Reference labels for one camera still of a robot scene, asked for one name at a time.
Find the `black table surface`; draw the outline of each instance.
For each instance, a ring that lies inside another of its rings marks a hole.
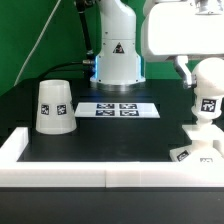
[[[43,135],[35,130],[39,82],[24,80],[0,97],[1,145],[16,127],[29,127],[30,143],[18,162],[169,162],[170,149],[191,144],[181,126],[195,123],[194,94],[180,80],[147,80],[128,93],[69,82],[74,108],[155,103],[160,118],[79,118],[72,133]],[[223,128],[223,115],[214,123]],[[0,198],[0,223],[224,223],[223,188],[1,188]]]

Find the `white cup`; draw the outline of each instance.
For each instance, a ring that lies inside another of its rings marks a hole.
[[[40,82],[36,130],[57,135],[76,129],[71,90],[68,81]]]

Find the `green background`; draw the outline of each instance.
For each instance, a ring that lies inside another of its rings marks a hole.
[[[57,0],[5,0],[0,3],[0,95],[13,87],[26,57],[33,48]],[[137,15],[136,50],[140,52],[140,30],[145,0],[122,0]],[[95,5],[86,11],[94,52],[101,47],[100,15]],[[62,0],[21,80],[37,77],[48,68],[85,59],[85,45],[74,0]],[[82,77],[81,72],[66,73]],[[178,79],[171,62],[147,63],[149,79]]]

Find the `warning label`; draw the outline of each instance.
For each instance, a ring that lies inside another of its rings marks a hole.
[[[119,42],[116,46],[116,48],[113,51],[114,54],[124,54],[124,49],[121,46],[121,43]]]

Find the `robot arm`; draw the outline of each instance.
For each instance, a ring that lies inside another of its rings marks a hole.
[[[182,126],[192,144],[172,149],[170,157],[176,162],[223,163],[221,155],[224,156],[224,134],[220,128],[212,124],[212,120],[222,113],[224,60],[207,58],[198,63],[192,73],[197,76],[197,87],[194,89],[195,104],[192,107],[197,124]]]
[[[135,50],[135,12],[121,0],[76,0],[75,3],[80,17],[85,8],[95,3],[100,9],[102,47],[95,58],[95,75],[90,78],[91,87],[127,91],[141,86],[145,78],[141,75],[141,57]]]
[[[173,60],[184,88],[195,87],[196,78],[186,66],[188,59],[224,56],[222,11],[220,0],[146,1],[141,35],[144,59],[148,62]]]

